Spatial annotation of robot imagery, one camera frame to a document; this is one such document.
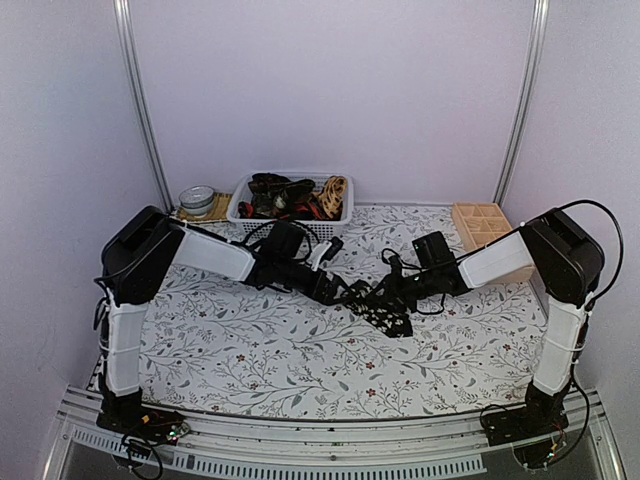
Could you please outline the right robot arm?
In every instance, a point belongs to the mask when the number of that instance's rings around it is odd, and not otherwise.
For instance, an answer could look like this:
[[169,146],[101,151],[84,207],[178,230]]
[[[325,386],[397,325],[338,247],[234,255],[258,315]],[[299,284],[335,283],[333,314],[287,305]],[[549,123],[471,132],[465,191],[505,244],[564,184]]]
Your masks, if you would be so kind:
[[462,295],[522,268],[536,269],[549,304],[542,350],[524,406],[488,407],[481,415],[491,445],[550,434],[568,425],[564,399],[576,385],[575,366],[591,312],[608,290],[599,285],[603,249],[565,210],[552,208],[461,257],[454,256],[441,232],[429,233],[413,243],[419,261],[414,273],[404,275],[403,262],[392,255],[385,260],[390,273],[364,297],[374,312],[374,324],[389,331],[393,317],[416,311],[422,299]]

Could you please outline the white plastic basket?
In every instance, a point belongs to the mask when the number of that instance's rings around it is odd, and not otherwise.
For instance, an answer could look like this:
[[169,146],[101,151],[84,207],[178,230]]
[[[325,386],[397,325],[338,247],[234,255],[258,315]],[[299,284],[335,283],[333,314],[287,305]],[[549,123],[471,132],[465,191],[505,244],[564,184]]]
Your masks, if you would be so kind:
[[249,233],[267,234],[275,220],[298,221],[321,240],[341,236],[352,219],[354,182],[348,175],[259,172],[237,186],[227,219]]

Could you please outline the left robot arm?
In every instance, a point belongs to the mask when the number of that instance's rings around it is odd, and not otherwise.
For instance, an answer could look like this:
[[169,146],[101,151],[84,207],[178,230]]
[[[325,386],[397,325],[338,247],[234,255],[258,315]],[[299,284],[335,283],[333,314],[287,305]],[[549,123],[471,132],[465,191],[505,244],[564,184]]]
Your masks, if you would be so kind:
[[103,361],[99,426],[128,434],[147,430],[157,437],[183,420],[178,413],[145,408],[139,382],[142,323],[172,265],[256,289],[298,291],[322,305],[354,298],[352,287],[320,267],[341,249],[338,238],[321,242],[304,225],[282,220],[267,227],[263,239],[233,241],[147,206],[106,244],[102,274],[94,280],[104,293],[94,319]]

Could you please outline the black white floral tie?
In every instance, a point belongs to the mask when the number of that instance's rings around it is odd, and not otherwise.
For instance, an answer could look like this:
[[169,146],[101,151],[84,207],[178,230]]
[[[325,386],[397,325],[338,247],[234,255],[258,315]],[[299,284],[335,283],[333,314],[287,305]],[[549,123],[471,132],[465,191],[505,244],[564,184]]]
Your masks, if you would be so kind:
[[389,338],[406,338],[413,335],[408,313],[379,312],[367,299],[367,294],[377,285],[359,280],[362,290],[357,295],[348,295],[344,306],[355,316],[361,317],[376,330]]

